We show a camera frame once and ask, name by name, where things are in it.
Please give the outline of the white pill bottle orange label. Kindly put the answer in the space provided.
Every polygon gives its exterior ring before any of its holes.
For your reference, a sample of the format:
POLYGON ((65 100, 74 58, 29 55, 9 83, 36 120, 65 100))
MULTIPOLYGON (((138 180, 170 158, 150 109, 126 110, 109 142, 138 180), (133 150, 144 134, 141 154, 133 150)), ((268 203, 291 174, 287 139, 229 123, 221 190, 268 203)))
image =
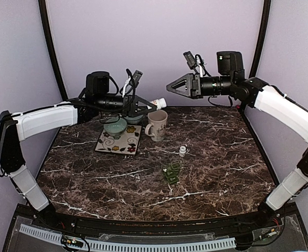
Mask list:
POLYGON ((166 100, 164 98, 159 98, 150 102, 151 104, 156 106, 157 110, 163 109, 167 107, 166 100))

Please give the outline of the green weekly pill organizer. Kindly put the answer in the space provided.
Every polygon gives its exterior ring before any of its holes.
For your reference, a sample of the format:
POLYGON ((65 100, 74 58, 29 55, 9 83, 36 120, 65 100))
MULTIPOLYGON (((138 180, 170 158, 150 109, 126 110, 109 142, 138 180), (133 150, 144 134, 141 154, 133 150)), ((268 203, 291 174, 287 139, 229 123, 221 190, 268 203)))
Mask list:
POLYGON ((179 162, 162 166, 162 172, 169 184, 176 184, 179 181, 178 175, 182 165, 179 162))

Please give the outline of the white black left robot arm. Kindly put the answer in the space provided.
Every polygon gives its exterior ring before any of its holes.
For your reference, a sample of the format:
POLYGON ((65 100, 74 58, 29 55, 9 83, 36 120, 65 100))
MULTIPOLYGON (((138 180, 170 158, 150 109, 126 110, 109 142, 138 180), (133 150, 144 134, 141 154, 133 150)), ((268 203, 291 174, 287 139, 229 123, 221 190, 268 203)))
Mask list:
POLYGON ((8 176, 49 229, 60 224, 52 203, 38 186, 26 166, 21 142, 56 128, 89 122, 101 112, 117 113, 120 117, 136 117, 167 106, 165 99, 147 101, 136 95, 142 76, 140 71, 126 71, 128 79, 122 89, 109 91, 113 78, 107 71, 87 75, 86 86, 76 98, 26 112, 0 114, 0 177, 8 176))

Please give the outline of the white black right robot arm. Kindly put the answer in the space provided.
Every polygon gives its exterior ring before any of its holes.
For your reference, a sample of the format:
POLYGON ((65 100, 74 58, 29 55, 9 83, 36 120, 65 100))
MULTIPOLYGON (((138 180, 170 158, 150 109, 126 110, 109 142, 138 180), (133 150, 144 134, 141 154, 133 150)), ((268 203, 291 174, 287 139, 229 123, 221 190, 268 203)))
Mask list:
MULTIPOLYGON (((210 76, 203 68, 203 61, 196 60, 191 52, 184 54, 194 73, 188 73, 167 85, 169 92, 191 99, 230 96, 242 105, 267 113, 288 126, 308 143, 308 109, 302 107, 282 93, 277 87, 251 77, 245 78, 242 54, 237 51, 217 52, 218 76, 210 76)), ((278 185, 259 206, 254 215, 254 224, 266 227, 290 198, 308 186, 308 148, 296 168, 278 185)))

